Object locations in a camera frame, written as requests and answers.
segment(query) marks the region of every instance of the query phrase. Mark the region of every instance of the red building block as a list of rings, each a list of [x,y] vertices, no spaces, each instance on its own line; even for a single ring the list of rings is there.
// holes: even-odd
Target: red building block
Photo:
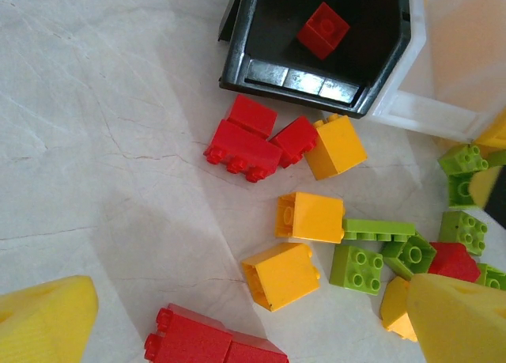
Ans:
[[[440,274],[465,282],[476,282],[480,276],[478,265],[467,253],[461,243],[431,243],[436,250],[436,258],[429,268],[430,274]]]
[[[349,25],[325,2],[299,31],[297,39],[319,59],[325,59],[349,31]]]
[[[272,134],[277,117],[277,112],[240,94],[232,105],[227,120],[262,139],[267,139]]]
[[[285,353],[266,339],[232,331],[224,363],[289,363]]]
[[[274,136],[270,142],[283,150],[279,165],[288,168],[302,159],[302,154],[316,147],[318,132],[305,116],[300,116]]]
[[[223,363],[231,342],[223,323],[170,304],[158,313],[157,333],[146,339],[144,358],[153,363]]]
[[[204,152],[211,164],[223,163],[227,171],[243,172],[246,180],[256,183],[274,174],[282,151],[267,140],[222,120],[210,146]]]

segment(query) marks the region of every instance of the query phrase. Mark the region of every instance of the yellow triangular piece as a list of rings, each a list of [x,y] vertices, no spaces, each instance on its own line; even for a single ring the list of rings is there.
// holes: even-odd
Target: yellow triangular piece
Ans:
[[[428,363],[506,361],[506,292],[415,274],[408,315]]]
[[[0,362],[81,361],[97,312],[95,288],[86,276],[0,296]]]

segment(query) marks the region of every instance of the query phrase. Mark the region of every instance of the yellow brick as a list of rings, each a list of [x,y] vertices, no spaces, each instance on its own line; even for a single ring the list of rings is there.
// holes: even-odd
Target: yellow brick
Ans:
[[[253,300],[274,312],[319,288],[306,244],[281,243],[241,264]]]
[[[407,313],[408,287],[409,282],[399,276],[388,283],[380,313],[385,329],[416,342],[417,336]]]
[[[317,180],[339,175],[367,160],[367,153],[348,116],[332,115],[315,123],[316,147],[305,154]]]
[[[299,239],[341,243],[345,235],[341,199],[296,192],[278,200],[275,235]]]
[[[81,361],[97,311],[93,283],[85,276],[0,296],[0,362]]]

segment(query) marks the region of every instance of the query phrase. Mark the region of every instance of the toy brick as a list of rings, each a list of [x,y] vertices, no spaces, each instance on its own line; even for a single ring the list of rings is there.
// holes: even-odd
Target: toy brick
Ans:
[[[431,243],[437,253],[429,268],[430,274],[457,278],[465,282],[476,282],[480,270],[461,243]]]
[[[227,120],[262,139],[267,139],[272,134],[277,117],[277,112],[239,94]]]
[[[438,161],[447,176],[479,172],[489,167],[489,163],[481,158],[480,148],[470,145],[455,146]]]
[[[406,242],[387,242],[381,254],[396,274],[410,280],[414,274],[423,274],[429,270],[436,250],[416,232]]]
[[[383,256],[354,246],[334,249],[329,283],[377,295],[381,287]]]
[[[462,243],[470,254],[481,256],[485,250],[487,225],[463,211],[443,213],[439,242]]]
[[[243,172],[246,180],[256,183],[276,172],[281,153],[267,140],[222,120],[204,155],[209,163],[226,164],[227,171]]]
[[[345,213],[341,199],[295,192],[278,200],[276,237],[341,243]]]
[[[308,118],[300,116],[274,136],[270,142],[282,149],[280,166],[288,168],[302,159],[302,155],[316,147],[318,132]]]
[[[416,232],[413,223],[372,221],[367,219],[350,219],[342,221],[345,240],[391,240],[405,242]]]
[[[367,160],[367,153],[348,116],[331,115],[315,123],[316,147],[305,154],[317,180],[336,176]]]
[[[297,39],[323,60],[338,47],[348,31],[348,23],[324,2],[299,31]]]
[[[145,341],[144,358],[153,363],[223,363],[232,334],[223,323],[170,304],[157,316],[157,333]]]
[[[407,313],[409,286],[410,283],[399,276],[389,282],[379,312],[382,325],[387,331],[399,334],[402,339],[416,342],[417,335]]]
[[[478,263],[480,277],[476,280],[479,285],[500,290],[506,290],[506,273],[488,264]]]
[[[241,263],[253,300],[274,312],[319,288],[306,244],[281,243]]]
[[[267,339],[232,331],[224,363],[289,363],[285,353]]]

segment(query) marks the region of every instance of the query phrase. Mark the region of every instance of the white marble floor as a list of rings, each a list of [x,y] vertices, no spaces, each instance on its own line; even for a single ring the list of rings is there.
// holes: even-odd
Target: white marble floor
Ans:
[[[268,337],[292,363],[423,361],[381,327],[381,297],[328,285],[330,245],[312,244],[320,291],[272,314],[252,302],[238,262],[277,243],[277,196],[341,197],[350,217],[414,221],[430,240],[447,196],[430,137],[365,121],[368,161],[333,179],[303,161],[253,185],[207,164],[235,96],[217,86],[227,1],[0,0],[0,292],[91,275],[86,362],[142,361],[169,301]],[[277,129],[317,116],[261,101]],[[490,225],[481,260],[506,269]]]

